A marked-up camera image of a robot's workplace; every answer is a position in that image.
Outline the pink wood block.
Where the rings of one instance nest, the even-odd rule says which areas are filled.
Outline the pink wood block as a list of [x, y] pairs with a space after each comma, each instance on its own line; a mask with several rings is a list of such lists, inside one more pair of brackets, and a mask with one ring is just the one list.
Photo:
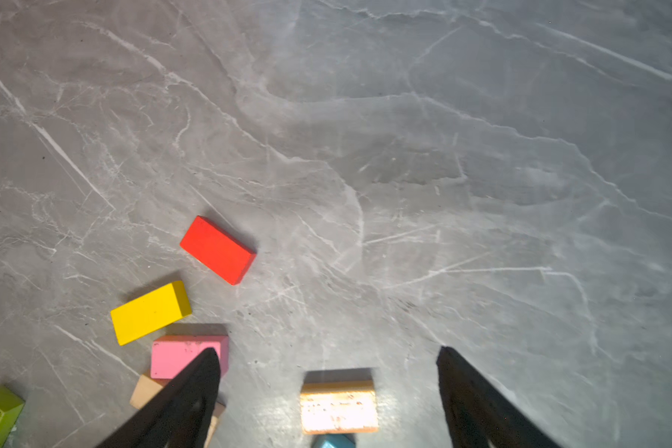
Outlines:
[[175, 378], [194, 358], [213, 348], [220, 360], [220, 376], [229, 370], [230, 338], [224, 335], [167, 335], [152, 343], [150, 377], [154, 380]]

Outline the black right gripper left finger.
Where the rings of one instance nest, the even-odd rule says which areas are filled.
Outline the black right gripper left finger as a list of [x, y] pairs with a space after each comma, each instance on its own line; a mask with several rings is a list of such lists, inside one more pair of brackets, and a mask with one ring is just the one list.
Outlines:
[[202, 351], [101, 447], [203, 447], [217, 404], [221, 369]]

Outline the red wood block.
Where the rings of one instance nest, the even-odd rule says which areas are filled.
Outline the red wood block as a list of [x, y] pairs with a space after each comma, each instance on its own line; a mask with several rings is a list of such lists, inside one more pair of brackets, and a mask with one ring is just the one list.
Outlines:
[[233, 286], [242, 282], [257, 256], [256, 251], [202, 216], [192, 222], [180, 246]]

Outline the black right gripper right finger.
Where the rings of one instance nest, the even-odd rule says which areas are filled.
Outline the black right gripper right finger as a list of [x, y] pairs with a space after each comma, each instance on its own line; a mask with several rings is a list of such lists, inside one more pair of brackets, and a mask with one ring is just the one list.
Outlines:
[[440, 349], [436, 365], [453, 446], [558, 446], [452, 347]]

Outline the yellow wood block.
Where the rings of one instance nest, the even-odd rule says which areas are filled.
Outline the yellow wood block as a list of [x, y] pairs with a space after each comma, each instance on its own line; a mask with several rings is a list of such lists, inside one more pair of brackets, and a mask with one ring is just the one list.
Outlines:
[[113, 309], [110, 317], [118, 344], [123, 346], [191, 314], [185, 284], [175, 281]]

